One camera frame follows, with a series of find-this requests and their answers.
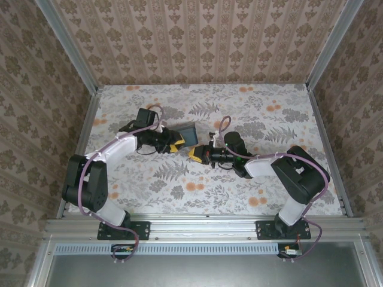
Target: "floral tablecloth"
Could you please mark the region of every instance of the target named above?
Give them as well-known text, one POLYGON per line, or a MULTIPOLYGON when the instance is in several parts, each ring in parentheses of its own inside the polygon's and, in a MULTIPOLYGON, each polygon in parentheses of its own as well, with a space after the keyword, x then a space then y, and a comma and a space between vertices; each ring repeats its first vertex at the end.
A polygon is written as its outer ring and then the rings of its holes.
MULTIPOLYGON (((87 153, 109 142, 140 107, 154 103, 164 108, 168 126, 195 122, 200 144, 207 144, 208 133, 230 115, 227 131, 239 132, 249 152, 286 152, 300 145, 329 171, 303 84, 106 86, 87 153)), ((287 192, 277 177, 239 178, 232 170, 191 161, 189 151, 122 157, 108 171, 110 199, 132 213, 274 215, 283 206, 287 192)), ((309 214, 342 214, 333 183, 309 214)))

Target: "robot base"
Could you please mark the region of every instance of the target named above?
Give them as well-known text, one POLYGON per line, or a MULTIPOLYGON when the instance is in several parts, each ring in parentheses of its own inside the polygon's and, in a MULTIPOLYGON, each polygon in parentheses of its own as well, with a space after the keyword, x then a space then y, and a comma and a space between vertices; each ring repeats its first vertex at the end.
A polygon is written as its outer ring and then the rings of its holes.
MULTIPOLYGON (((130 229, 136 231, 140 241, 149 240, 150 221, 132 221, 130 229)), ((134 235, 128 231, 117 230, 100 223, 97 234, 98 240, 134 240, 134 235)))
POLYGON ((311 239, 309 224, 303 220, 300 220, 293 226, 288 227, 284 234, 281 234, 275 228, 274 220, 256 221, 256 231, 258 240, 296 240, 297 234, 299 234, 300 239, 311 239))

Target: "metal grille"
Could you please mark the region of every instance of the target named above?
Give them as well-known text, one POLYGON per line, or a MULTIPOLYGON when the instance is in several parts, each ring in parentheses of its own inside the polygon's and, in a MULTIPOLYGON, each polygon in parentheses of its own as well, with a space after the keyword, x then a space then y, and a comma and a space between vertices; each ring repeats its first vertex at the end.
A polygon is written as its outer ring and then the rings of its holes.
MULTIPOLYGON (((59 243, 55 255, 110 255, 111 243, 59 243)), ((277 243, 166 244, 141 243, 137 255, 256 255, 278 254, 277 243)))

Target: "patterned wall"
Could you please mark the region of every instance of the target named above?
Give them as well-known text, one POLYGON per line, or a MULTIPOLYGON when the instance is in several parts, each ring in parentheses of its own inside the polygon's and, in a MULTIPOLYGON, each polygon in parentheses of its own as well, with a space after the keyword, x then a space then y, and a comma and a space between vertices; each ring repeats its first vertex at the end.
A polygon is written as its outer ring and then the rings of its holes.
POLYGON ((383 262, 383 1, 364 1, 314 92, 353 210, 383 262))
POLYGON ((101 84, 304 83, 346 0, 54 0, 101 84))
POLYGON ((33 1, 0 1, 0 286, 22 286, 89 96, 33 1))

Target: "dark gray panel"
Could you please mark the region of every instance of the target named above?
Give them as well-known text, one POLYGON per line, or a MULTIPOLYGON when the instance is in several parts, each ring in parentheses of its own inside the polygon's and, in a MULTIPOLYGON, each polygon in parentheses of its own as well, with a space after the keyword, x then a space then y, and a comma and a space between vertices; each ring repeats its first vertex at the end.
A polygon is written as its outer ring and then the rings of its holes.
POLYGON ((141 255, 114 264, 105 255, 56 256, 47 286, 366 286, 353 243, 321 243, 301 261, 275 255, 141 255))

